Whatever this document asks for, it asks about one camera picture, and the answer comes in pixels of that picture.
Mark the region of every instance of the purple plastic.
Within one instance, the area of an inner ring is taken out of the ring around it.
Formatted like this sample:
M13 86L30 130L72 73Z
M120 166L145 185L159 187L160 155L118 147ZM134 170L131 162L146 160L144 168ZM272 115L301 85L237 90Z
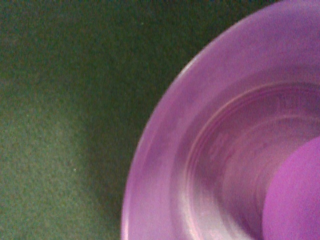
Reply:
M178 75L140 139L122 240L263 239L270 181L320 136L320 4L240 21Z
M263 209L265 240L320 239L320 137L295 151L276 172Z

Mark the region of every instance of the green surface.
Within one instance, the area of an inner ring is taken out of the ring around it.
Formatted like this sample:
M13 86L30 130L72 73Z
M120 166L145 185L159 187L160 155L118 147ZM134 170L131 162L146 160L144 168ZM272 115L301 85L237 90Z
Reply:
M267 4L0 3L0 239L119 239L131 160L160 97Z

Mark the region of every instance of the purple ball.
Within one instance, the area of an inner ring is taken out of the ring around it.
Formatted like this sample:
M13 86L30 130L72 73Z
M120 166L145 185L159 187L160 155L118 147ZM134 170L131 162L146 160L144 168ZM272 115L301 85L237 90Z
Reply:
M262 227L265 240L320 239L320 137L296 150L276 172Z

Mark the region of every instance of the green carpet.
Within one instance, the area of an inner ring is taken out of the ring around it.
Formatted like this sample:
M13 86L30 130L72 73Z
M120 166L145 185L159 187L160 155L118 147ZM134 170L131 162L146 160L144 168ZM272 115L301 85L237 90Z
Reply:
M157 102L206 44L271 2L0 3L0 239L119 239Z

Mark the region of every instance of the purple dish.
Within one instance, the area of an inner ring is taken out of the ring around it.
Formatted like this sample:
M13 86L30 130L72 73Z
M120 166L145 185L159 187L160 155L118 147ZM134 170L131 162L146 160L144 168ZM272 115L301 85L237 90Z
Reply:
M320 4L232 26L177 76L129 172L122 240L262 240L280 165L320 136Z

